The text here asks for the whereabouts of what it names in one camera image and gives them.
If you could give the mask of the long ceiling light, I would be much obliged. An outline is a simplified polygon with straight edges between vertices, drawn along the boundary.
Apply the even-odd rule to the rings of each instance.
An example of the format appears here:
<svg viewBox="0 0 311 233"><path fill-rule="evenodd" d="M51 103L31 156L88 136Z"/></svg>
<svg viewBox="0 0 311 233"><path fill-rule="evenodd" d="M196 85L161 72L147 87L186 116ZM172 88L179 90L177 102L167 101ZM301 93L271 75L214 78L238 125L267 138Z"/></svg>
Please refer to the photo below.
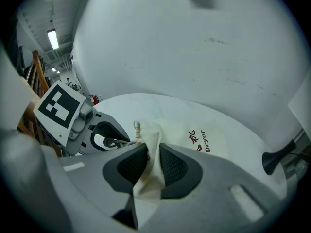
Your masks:
<svg viewBox="0 0 311 233"><path fill-rule="evenodd" d="M52 46L52 49L53 50L58 49L59 44L58 44L58 40L57 40L56 29L48 30L47 36L48 36L49 42Z"/></svg>

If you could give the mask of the white shade table lamp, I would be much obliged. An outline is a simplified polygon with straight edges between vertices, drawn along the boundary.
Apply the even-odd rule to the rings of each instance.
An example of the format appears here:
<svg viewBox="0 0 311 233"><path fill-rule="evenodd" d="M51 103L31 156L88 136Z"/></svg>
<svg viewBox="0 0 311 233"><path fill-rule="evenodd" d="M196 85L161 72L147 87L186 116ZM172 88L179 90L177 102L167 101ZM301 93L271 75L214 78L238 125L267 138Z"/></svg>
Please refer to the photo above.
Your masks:
<svg viewBox="0 0 311 233"><path fill-rule="evenodd" d="M311 69L307 72L301 86L289 101L288 107L311 141ZM267 175L272 175L280 161L296 149L296 143L297 139L294 138L281 150L265 152L262 155L262 167Z"/></svg>

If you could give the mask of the person's black jacket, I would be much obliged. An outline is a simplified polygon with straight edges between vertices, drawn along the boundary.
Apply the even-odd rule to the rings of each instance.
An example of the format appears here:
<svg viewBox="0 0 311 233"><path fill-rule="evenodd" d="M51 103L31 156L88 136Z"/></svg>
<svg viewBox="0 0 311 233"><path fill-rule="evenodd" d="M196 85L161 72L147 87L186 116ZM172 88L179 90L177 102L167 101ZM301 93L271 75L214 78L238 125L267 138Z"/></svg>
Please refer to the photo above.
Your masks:
<svg viewBox="0 0 311 233"><path fill-rule="evenodd" d="M12 19L10 20L9 24L10 34L7 40L7 52L17 73L19 74L19 76L23 77L24 70L22 68L20 50L17 43L17 30L16 30L17 22L18 20L16 17L12 17Z"/></svg>

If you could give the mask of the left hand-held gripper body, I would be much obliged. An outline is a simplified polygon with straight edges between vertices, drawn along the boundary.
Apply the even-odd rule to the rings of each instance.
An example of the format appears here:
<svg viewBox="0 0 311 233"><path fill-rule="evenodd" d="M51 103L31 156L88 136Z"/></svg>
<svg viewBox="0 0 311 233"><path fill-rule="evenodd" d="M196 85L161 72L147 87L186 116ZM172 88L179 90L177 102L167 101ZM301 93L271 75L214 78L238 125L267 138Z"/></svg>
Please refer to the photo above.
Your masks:
<svg viewBox="0 0 311 233"><path fill-rule="evenodd" d="M62 81L56 81L34 109L38 126L59 148L70 155L79 152L87 124L96 114L86 97Z"/></svg>

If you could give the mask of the brown wooden staircase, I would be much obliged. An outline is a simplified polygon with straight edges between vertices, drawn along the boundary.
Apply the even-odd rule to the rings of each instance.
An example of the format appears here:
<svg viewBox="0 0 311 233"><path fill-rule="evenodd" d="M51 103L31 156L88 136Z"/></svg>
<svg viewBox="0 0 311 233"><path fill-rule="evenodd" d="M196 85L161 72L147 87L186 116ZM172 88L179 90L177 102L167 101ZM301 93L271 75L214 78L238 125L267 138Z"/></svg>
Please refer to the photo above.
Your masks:
<svg viewBox="0 0 311 233"><path fill-rule="evenodd" d="M48 135L40 128L39 124L36 122L33 109L39 100L45 95L49 87L44 77L44 72L42 69L42 61L39 59L37 51L32 53L33 61L26 72L26 76L22 78L22 81L26 87L30 90L32 98L31 102L26 108L23 116L21 117L17 129L26 135L33 137L38 140L40 144L47 145L54 148L57 157L62 156L60 148L53 143L53 141L48 137Z"/></svg>

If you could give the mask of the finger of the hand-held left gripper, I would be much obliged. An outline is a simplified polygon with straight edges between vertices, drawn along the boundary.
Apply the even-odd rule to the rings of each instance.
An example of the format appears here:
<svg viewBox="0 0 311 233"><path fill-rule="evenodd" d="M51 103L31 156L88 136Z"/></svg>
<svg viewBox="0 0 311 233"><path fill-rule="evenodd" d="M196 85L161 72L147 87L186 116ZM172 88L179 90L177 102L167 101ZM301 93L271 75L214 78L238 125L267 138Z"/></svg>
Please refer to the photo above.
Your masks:
<svg viewBox="0 0 311 233"><path fill-rule="evenodd" d="M107 150L104 147L98 145L94 139L90 141L84 140L81 143L81 146L80 146L81 154L86 155L86 154L93 154L93 153L99 153L99 152L107 152Z"/></svg>
<svg viewBox="0 0 311 233"><path fill-rule="evenodd" d="M123 127L110 115L96 112L90 125L91 136L100 135L130 142L130 138Z"/></svg>

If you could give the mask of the cream drawstring cloth bag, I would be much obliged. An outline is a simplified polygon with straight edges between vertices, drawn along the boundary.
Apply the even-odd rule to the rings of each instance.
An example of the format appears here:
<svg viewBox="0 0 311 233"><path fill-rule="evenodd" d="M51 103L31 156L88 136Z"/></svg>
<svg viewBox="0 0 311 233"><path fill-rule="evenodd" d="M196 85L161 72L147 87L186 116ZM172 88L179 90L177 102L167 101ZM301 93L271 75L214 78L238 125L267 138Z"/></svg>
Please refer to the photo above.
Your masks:
<svg viewBox="0 0 311 233"><path fill-rule="evenodd" d="M133 195L139 199L157 199L160 189L180 180L186 167L180 159L160 150L160 143L172 144L205 154L230 159L221 128L215 121L180 124L166 120L134 122L136 143L146 144L147 166L134 181Z"/></svg>

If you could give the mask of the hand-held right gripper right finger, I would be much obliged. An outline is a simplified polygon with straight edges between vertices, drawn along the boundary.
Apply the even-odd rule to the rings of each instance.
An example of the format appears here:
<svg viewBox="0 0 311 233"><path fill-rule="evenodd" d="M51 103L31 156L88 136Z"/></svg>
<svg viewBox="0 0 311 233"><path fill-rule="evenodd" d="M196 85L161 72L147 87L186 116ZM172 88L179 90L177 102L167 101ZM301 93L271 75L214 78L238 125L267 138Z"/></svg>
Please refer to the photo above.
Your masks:
<svg viewBox="0 0 311 233"><path fill-rule="evenodd" d="M160 150L186 166L138 233L264 233L288 207L286 198L227 159L174 145Z"/></svg>

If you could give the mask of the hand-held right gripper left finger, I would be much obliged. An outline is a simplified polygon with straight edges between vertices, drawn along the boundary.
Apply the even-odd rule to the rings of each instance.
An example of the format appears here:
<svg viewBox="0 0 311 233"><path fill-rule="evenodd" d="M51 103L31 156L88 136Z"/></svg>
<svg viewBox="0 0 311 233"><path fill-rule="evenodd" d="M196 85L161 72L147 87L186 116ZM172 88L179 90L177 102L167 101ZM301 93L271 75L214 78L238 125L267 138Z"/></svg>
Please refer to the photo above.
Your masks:
<svg viewBox="0 0 311 233"><path fill-rule="evenodd" d="M110 218L138 228L133 188L147 162L145 144L103 153L63 157L60 163L78 190Z"/></svg>

